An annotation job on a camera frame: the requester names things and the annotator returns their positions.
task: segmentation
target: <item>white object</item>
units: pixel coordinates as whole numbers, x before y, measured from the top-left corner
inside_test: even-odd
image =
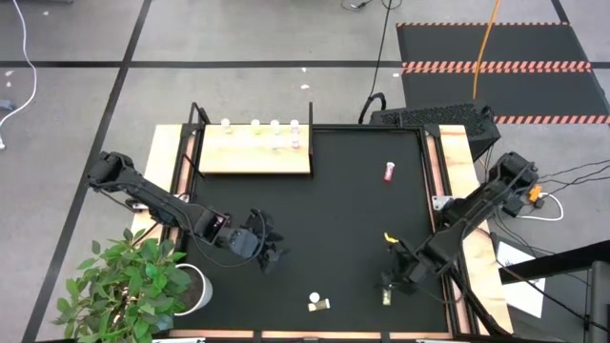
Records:
[[[220,126],[225,131],[225,133],[231,133],[231,121],[229,119],[224,118],[220,121]]]
[[[293,133],[293,148],[298,149],[299,146],[300,146],[300,142],[299,142],[298,132]]]
[[[513,248],[506,243],[500,242],[498,245],[497,260],[502,267],[508,267],[517,263],[534,259],[534,256]],[[544,291],[545,279],[531,280],[541,291]],[[542,301],[544,295],[540,294],[525,282],[517,282],[503,285],[506,303],[514,308],[540,318],[542,316]]]
[[[275,136],[272,138],[271,148],[276,150],[282,147],[282,138],[280,136]]]
[[[298,120],[293,119],[290,121],[290,130],[292,133],[298,133]]]
[[[176,265],[175,267],[180,268],[180,269],[190,268],[192,270],[195,270],[195,271],[197,271],[199,276],[201,276],[201,280],[203,281],[203,290],[201,292],[201,297],[199,298],[199,301],[197,302],[197,304],[195,306],[193,306],[192,308],[190,308],[189,310],[187,310],[183,313],[176,313],[175,315],[177,315],[177,316],[187,315],[189,313],[192,313],[192,312],[199,310],[202,307],[206,306],[210,302],[210,299],[212,299],[212,293],[214,292],[210,279],[208,279],[206,277],[206,275],[203,274],[203,272],[201,272],[196,266],[194,266],[192,264],[180,263],[180,264]]]
[[[274,134],[279,134],[281,128],[279,127],[279,121],[277,120],[272,120],[271,121],[271,128],[274,131]]]
[[[521,219],[534,219],[534,220],[541,220],[541,221],[560,221],[561,219],[563,219],[563,206],[559,202],[559,199],[557,199],[553,194],[549,194],[549,193],[545,193],[545,192],[541,192],[540,195],[542,195],[542,196],[546,195],[546,196],[550,197],[551,199],[555,200],[555,202],[559,206],[559,217],[557,217],[557,218],[542,218],[542,217],[536,217],[536,216],[533,216],[533,215],[518,215],[517,218],[521,218]]]
[[[309,294],[309,301],[313,303],[320,301],[320,294],[318,294],[317,292]]]
[[[252,122],[250,122],[250,125],[252,126],[252,131],[254,134],[260,134],[260,121],[258,121],[258,119],[254,119]]]
[[[31,67],[31,71],[34,74],[34,85],[33,85],[32,91],[31,91],[31,96],[28,99],[28,101],[26,101],[23,105],[21,105],[21,107],[19,107],[17,110],[12,111],[11,113],[7,114],[4,118],[2,118],[2,120],[0,120],[0,128],[2,128],[2,125],[4,124],[4,122],[7,121],[7,119],[16,115],[18,112],[20,112],[22,109],[24,109],[27,105],[30,104],[31,100],[36,95],[36,89],[38,88],[38,74],[36,73],[36,67],[30,62],[30,58],[28,57],[28,51],[26,49],[26,45],[28,43],[28,30],[26,29],[26,20],[23,18],[23,13],[21,13],[21,10],[19,9],[19,5],[17,5],[17,0],[12,0],[12,3],[15,5],[17,14],[19,14],[19,19],[21,19],[21,28],[23,29],[22,50],[23,50],[23,55],[26,57],[26,62],[28,62],[28,64]],[[5,148],[6,148],[6,146],[4,145],[4,142],[2,141],[2,136],[0,136],[0,151],[4,150]]]

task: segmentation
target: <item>white pot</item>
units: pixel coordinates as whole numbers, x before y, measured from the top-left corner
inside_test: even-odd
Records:
[[[203,291],[201,292],[201,297],[199,298],[197,305],[193,306],[192,308],[186,310],[183,313],[175,313],[174,315],[177,315],[177,316],[187,315],[189,313],[192,313],[193,311],[199,310],[202,307],[206,306],[206,304],[208,304],[210,302],[210,299],[212,299],[212,293],[214,291],[214,289],[212,288],[212,283],[210,282],[210,279],[207,278],[203,274],[203,272],[201,272],[196,266],[194,266],[192,264],[180,263],[180,264],[176,265],[175,267],[180,268],[180,269],[191,268],[193,270],[196,270],[197,273],[199,273],[199,276],[201,276],[201,280],[203,280]]]

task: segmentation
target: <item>wooden board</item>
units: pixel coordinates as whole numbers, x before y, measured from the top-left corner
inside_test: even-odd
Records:
[[[152,137],[151,152],[144,171],[144,178],[153,182],[165,191],[172,186],[173,166],[178,154],[180,132],[182,125],[157,125]],[[136,213],[133,216],[132,232],[148,229],[154,225],[148,210]],[[148,238],[161,237],[161,225],[158,225]]]
[[[309,125],[299,125],[299,147],[292,147],[290,125],[280,125],[275,135],[270,125],[254,134],[250,125],[207,125],[199,170],[209,173],[310,173]]]
[[[452,196],[466,197],[479,186],[479,182],[464,127],[440,126],[440,142],[445,154]],[[482,222],[479,227],[489,232],[487,221]],[[499,279],[498,264],[491,238],[489,235],[475,230],[464,239],[463,247],[468,278],[473,292],[498,324],[511,333],[513,326]],[[487,333],[480,322],[478,327],[481,333]]]
[[[159,125],[154,133],[151,153],[144,176],[165,190],[168,190],[172,183],[180,131],[180,125]],[[445,154],[445,164],[447,166],[453,194],[454,196],[466,196],[478,187],[478,181],[465,130],[462,126],[441,126],[440,132],[441,144]],[[186,174],[188,173],[185,171],[181,173],[178,186],[179,189],[186,187]],[[148,228],[152,223],[153,221],[150,219],[148,212],[136,214],[133,219],[132,230],[137,231],[142,228]],[[480,227],[485,231],[489,230],[486,222],[482,223]],[[157,237],[160,235],[160,228],[152,233],[152,235],[155,234]],[[464,253],[473,291],[478,295],[479,300],[487,311],[497,320],[499,325],[505,330],[512,332],[512,324],[504,299],[503,289],[498,274],[498,265],[496,264],[494,249],[490,238],[482,232],[474,231],[464,242]],[[461,306],[458,308],[458,316],[460,327],[462,327],[461,324],[464,320],[467,320],[467,317]],[[485,333],[485,330],[480,323],[479,327],[481,332]],[[302,337],[309,336],[311,333],[263,332],[263,334],[266,337],[286,335],[290,337]],[[361,337],[366,338],[370,337],[371,334],[374,334],[375,339],[377,339],[378,336],[378,333],[316,334],[319,334],[320,337],[329,335],[333,338],[337,338],[338,336],[354,338],[355,336],[360,335]],[[171,336],[253,337],[254,333],[250,331],[172,331]],[[448,339],[450,338],[450,334],[391,333],[392,339],[426,337],[430,339]]]

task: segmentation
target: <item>yellow object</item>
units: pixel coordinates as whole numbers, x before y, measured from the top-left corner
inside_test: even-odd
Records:
[[[392,244],[398,243],[398,240],[390,237],[390,235],[387,232],[384,232],[383,236],[385,237],[385,240],[388,241],[388,243],[392,243]]]
[[[485,52],[485,46],[487,45],[487,38],[489,38],[489,33],[492,31],[492,26],[496,20],[496,14],[498,14],[499,2],[500,0],[496,0],[496,6],[492,12],[492,18],[489,20],[489,24],[487,24],[487,31],[485,32],[485,37],[483,38],[483,44],[481,44],[480,51],[478,52],[477,66],[475,69],[475,83],[473,85],[473,100],[477,99],[478,70],[480,69],[480,62],[483,59],[483,53]]]
[[[538,198],[540,197],[540,192],[542,192],[542,186],[534,186],[534,188],[530,191],[530,201],[536,202],[536,200],[538,200]]]

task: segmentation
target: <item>black tabletop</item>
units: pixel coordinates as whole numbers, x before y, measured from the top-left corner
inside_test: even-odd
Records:
[[[383,181],[386,162],[396,164]],[[270,275],[256,263],[219,268],[187,242],[186,262],[213,284],[211,302],[175,319],[177,329],[447,332],[444,306],[429,295],[395,293],[381,304],[376,288],[389,266],[384,232],[415,242],[431,233],[421,147],[409,131],[315,131],[314,176],[213,176],[196,181],[194,202],[230,212],[242,223],[250,208],[270,213],[291,251]],[[224,263],[239,259],[203,247]],[[440,281],[424,284],[442,297]],[[331,309],[310,313],[318,292]]]

